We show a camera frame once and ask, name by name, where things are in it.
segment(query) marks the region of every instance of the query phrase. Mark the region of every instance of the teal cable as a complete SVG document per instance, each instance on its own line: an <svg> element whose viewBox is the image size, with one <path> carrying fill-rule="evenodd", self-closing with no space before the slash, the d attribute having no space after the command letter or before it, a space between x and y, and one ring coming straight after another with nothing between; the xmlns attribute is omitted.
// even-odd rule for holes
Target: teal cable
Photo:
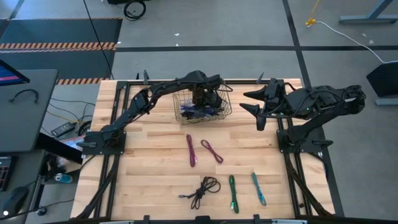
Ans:
<svg viewBox="0 0 398 224"><path fill-rule="evenodd" d="M255 185L256 188L257 188L257 194L258 194L258 196L259 196L259 200L260 200L261 204L262 204L263 206L267 206L267 202L266 202L266 200L265 200L263 194L261 193L260 185L259 185L259 182L258 182L258 180L257 180L256 174L253 172L253 173L251 174L251 177L253 178L254 185Z"/></svg>
<svg viewBox="0 0 398 224"><path fill-rule="evenodd" d="M233 175L229 176L229 186L231 187L231 193L232 193L231 209L233 209L234 212L238 214L239 205L238 205L238 200L236 199L235 178Z"/></svg>

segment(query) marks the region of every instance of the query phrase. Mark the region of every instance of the green cable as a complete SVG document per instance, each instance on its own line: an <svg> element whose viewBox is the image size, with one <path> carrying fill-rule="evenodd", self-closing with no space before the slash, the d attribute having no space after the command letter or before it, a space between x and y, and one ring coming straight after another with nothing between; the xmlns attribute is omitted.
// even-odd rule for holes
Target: green cable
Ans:
<svg viewBox="0 0 398 224"><path fill-rule="evenodd" d="M238 214L239 205L238 205L238 200L236 199L235 178L233 175L229 176L229 186L231 187L231 193L232 193L231 209L233 209L234 212Z"/></svg>

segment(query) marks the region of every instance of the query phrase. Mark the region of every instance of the cable connector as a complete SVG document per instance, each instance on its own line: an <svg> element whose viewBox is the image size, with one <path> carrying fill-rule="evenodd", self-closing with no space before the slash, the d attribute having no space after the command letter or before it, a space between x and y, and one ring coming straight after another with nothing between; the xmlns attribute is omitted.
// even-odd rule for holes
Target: cable connector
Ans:
<svg viewBox="0 0 398 224"><path fill-rule="evenodd" d="M310 26L312 24L314 24L317 20L313 19L313 18L309 18L307 22L305 22L306 26Z"/></svg>

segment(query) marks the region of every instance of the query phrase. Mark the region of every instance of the yellow cable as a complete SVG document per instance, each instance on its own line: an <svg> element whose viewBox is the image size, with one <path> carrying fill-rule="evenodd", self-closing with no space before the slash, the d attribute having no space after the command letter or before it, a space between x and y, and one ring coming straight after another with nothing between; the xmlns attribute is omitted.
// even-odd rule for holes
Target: yellow cable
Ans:
<svg viewBox="0 0 398 224"><path fill-rule="evenodd" d="M59 116L59 115L53 114L53 113L51 113L51 112L49 112L49 111L47 111L47 113L51 114L52 116L56 116L56 117L58 117L58 118L65 119L65 120L70 121L70 122L73 122L73 123L79 123L79 121L75 121L75 120L72 120L72 119L64 118L63 116Z"/></svg>
<svg viewBox="0 0 398 224"><path fill-rule="evenodd" d="M315 9L317 8L318 3L319 3L320 1L321 1L321 0L317 0L317 2L315 3L315 5L313 6L312 11L311 11L311 14L310 14L310 18L309 18L308 21L305 23L306 26L312 25L312 24L314 24L314 23L317 21L317 20L315 20L315 19L313 18L313 15L314 15Z"/></svg>

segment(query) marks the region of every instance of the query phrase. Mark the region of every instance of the monitor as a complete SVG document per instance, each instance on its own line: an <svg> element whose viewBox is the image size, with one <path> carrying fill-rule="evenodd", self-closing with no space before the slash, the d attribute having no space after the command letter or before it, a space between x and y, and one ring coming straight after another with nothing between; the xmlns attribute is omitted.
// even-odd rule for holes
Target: monitor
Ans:
<svg viewBox="0 0 398 224"><path fill-rule="evenodd" d="M29 79L13 69L3 60L0 60L0 86L29 83Z"/></svg>

